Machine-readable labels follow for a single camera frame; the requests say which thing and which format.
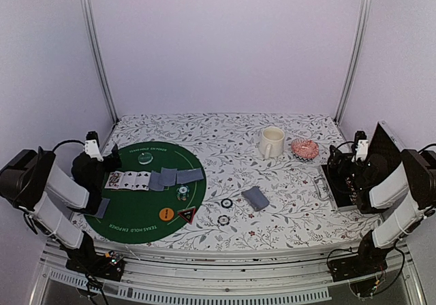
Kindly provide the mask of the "queen of hearts card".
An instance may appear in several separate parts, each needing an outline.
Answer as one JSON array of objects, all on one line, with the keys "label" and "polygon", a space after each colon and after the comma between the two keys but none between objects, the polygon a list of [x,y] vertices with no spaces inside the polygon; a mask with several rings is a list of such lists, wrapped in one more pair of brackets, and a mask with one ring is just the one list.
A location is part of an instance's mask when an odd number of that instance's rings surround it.
[{"label": "queen of hearts card", "polygon": [[105,184],[105,189],[118,189],[124,177],[124,173],[120,171],[110,172]]}]

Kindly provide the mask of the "clear dealer button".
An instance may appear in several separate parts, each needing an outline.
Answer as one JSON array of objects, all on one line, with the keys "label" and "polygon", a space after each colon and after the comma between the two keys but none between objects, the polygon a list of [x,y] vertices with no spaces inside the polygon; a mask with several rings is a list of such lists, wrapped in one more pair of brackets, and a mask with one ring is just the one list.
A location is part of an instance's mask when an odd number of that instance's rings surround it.
[{"label": "clear dealer button", "polygon": [[138,156],[138,163],[140,165],[147,165],[153,161],[153,155],[149,152],[142,152]]}]

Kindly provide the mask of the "dealt blue card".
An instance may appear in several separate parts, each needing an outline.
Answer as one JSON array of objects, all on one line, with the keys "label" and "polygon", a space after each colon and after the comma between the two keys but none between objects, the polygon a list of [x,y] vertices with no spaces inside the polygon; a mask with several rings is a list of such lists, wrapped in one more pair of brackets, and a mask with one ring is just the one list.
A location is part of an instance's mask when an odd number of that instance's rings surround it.
[{"label": "dealt blue card", "polygon": [[102,201],[100,202],[99,208],[95,213],[94,217],[98,219],[102,219],[106,213],[109,203],[110,203],[110,199],[102,198]]},{"label": "dealt blue card", "polygon": [[204,179],[204,175],[201,168],[190,169],[190,170],[178,170],[176,173],[177,184],[188,184],[190,182],[196,182],[203,179]]}]

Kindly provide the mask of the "community blue card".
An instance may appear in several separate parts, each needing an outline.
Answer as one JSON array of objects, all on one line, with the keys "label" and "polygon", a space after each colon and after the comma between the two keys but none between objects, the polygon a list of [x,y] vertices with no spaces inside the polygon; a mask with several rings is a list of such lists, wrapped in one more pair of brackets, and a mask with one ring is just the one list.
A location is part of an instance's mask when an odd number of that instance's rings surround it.
[{"label": "community blue card", "polygon": [[161,174],[156,171],[152,171],[149,179],[149,189],[152,191],[163,191],[164,186],[160,183]]},{"label": "community blue card", "polygon": [[172,187],[176,184],[178,170],[176,168],[161,168],[159,184],[164,187]]}]

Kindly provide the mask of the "orange big blind button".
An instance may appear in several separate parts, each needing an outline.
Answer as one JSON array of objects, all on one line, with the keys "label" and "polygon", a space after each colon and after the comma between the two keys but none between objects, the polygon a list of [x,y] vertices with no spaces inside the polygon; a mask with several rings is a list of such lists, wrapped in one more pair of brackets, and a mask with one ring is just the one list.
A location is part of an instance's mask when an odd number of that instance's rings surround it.
[{"label": "orange big blind button", "polygon": [[174,218],[174,211],[171,208],[163,208],[159,211],[159,218],[164,222],[169,222]]}]

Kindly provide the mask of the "green white chip stack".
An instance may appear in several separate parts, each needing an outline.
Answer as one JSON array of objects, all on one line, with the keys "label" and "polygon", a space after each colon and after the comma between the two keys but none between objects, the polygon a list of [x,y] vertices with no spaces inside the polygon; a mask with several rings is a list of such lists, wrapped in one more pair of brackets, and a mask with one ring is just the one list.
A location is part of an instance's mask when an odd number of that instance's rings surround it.
[{"label": "green white chip stack", "polygon": [[189,187],[188,186],[180,186],[177,189],[176,197],[179,201],[187,201],[189,198]]}]

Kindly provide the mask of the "black red triangular chip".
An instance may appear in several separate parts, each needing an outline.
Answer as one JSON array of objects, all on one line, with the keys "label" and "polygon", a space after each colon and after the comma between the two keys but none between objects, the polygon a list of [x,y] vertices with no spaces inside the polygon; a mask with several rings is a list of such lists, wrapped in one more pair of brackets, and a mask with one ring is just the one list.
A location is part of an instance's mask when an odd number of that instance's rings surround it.
[{"label": "black red triangular chip", "polygon": [[192,224],[194,216],[196,213],[196,207],[187,208],[184,210],[179,210],[178,215],[186,221],[188,224]]}]

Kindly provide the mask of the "black white poker chip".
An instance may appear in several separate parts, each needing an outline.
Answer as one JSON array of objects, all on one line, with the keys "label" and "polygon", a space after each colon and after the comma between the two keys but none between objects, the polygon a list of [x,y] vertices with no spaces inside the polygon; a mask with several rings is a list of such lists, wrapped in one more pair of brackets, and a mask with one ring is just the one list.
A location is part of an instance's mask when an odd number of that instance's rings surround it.
[{"label": "black white poker chip", "polygon": [[233,202],[231,199],[226,198],[226,199],[221,200],[221,206],[223,208],[231,208],[232,205],[233,205]]}]

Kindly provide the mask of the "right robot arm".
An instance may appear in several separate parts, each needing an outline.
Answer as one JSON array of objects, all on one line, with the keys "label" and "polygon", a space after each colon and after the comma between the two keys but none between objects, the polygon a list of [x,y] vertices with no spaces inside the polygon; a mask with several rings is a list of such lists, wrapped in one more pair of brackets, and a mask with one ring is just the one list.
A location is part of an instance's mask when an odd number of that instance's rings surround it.
[{"label": "right robot arm", "polygon": [[373,274],[387,268],[386,256],[398,241],[409,235],[421,221],[435,213],[435,151],[404,149],[399,164],[390,171],[387,157],[374,154],[365,161],[331,147],[328,170],[339,172],[346,193],[356,198],[363,214],[380,213],[396,206],[392,214],[360,241],[353,256],[327,262],[335,281]]}]

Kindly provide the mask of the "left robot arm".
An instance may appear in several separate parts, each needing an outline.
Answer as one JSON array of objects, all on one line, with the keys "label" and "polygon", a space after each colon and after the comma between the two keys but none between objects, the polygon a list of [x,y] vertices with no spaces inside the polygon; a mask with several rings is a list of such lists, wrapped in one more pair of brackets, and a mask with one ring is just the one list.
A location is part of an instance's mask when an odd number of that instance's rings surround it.
[{"label": "left robot arm", "polygon": [[24,149],[1,169],[1,196],[23,212],[34,232],[59,243],[67,253],[68,270],[120,281],[125,267],[122,256],[114,251],[98,254],[93,238],[65,214],[69,209],[102,218],[110,202],[102,196],[104,176],[120,164],[116,152],[108,157],[82,152],[67,175],[54,151]]}]

